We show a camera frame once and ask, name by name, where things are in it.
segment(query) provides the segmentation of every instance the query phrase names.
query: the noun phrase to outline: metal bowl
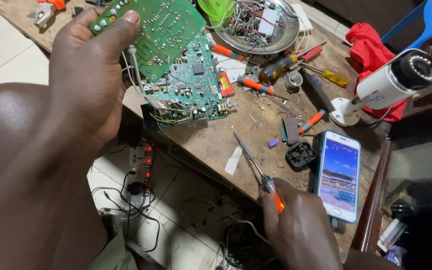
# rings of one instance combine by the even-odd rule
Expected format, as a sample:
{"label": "metal bowl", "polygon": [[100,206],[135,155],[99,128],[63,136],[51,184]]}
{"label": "metal bowl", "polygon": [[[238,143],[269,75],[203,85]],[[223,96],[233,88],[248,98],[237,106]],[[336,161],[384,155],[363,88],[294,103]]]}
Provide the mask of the metal bowl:
{"label": "metal bowl", "polygon": [[[291,7],[291,4],[287,2],[286,0],[265,0],[266,4],[275,3],[277,6],[281,7],[281,16],[279,17],[279,20],[283,20],[284,22],[284,28],[282,27],[275,27],[274,28],[274,36],[277,40],[273,44],[268,44],[264,46],[249,46],[248,44],[244,43],[244,40],[237,39],[231,33],[228,33],[227,31],[221,31],[225,27],[229,25],[228,19],[225,19],[223,24],[216,28],[214,31],[215,33],[225,42],[227,42],[230,46],[234,47],[235,49],[246,52],[250,51],[252,54],[271,54],[271,53],[277,53],[280,52],[294,43],[294,41],[298,37],[299,33],[299,22],[298,18],[296,17],[296,12]],[[211,25],[217,26],[221,22],[220,20],[213,19],[209,17],[209,21],[211,22]]]}

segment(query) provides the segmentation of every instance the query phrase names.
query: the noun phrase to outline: green plastic container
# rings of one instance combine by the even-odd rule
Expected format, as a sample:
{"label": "green plastic container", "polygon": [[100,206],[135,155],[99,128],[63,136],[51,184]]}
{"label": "green plastic container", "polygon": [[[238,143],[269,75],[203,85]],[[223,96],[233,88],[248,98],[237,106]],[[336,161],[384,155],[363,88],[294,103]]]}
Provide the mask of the green plastic container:
{"label": "green plastic container", "polygon": [[[219,24],[223,17],[228,17],[226,14],[228,0],[198,0],[198,3],[201,9],[211,17],[211,21],[217,21]],[[234,5],[230,3],[229,6],[232,6],[229,10],[229,15],[231,15],[234,12]]]}

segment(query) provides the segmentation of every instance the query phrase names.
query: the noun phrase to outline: fingernail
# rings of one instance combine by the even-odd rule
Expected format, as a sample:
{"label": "fingernail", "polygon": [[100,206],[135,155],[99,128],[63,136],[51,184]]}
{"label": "fingernail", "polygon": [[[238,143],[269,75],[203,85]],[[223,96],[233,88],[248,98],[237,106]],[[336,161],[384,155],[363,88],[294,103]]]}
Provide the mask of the fingernail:
{"label": "fingernail", "polygon": [[139,21],[139,14],[134,10],[128,10],[124,15],[121,17],[121,19],[129,21],[130,23],[137,23]]}

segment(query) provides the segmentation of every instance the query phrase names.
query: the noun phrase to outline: electrolytic capacitor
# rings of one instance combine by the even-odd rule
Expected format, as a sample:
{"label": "electrolytic capacitor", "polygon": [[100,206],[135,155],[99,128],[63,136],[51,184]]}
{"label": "electrolytic capacitor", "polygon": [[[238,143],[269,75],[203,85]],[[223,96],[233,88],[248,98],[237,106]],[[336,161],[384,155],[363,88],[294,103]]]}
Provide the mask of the electrolytic capacitor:
{"label": "electrolytic capacitor", "polygon": [[278,143],[279,143],[278,140],[270,141],[270,142],[268,143],[268,147],[269,147],[269,148],[271,148],[271,147],[275,147],[276,145],[278,145]]}

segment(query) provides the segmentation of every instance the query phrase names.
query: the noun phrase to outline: red cloth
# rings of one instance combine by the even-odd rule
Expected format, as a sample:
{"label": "red cloth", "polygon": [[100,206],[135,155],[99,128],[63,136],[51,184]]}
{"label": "red cloth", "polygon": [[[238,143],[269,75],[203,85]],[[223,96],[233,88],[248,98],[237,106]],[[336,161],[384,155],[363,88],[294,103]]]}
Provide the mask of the red cloth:
{"label": "red cloth", "polygon": [[[383,45],[376,30],[367,23],[358,22],[353,25],[346,34],[346,40],[353,43],[353,46],[349,48],[351,57],[363,64],[363,72],[359,74],[358,83],[396,57]],[[384,120],[388,122],[401,120],[405,107],[406,99],[394,103]],[[376,118],[381,118],[388,111],[388,107],[372,109],[366,106],[363,111]]]}

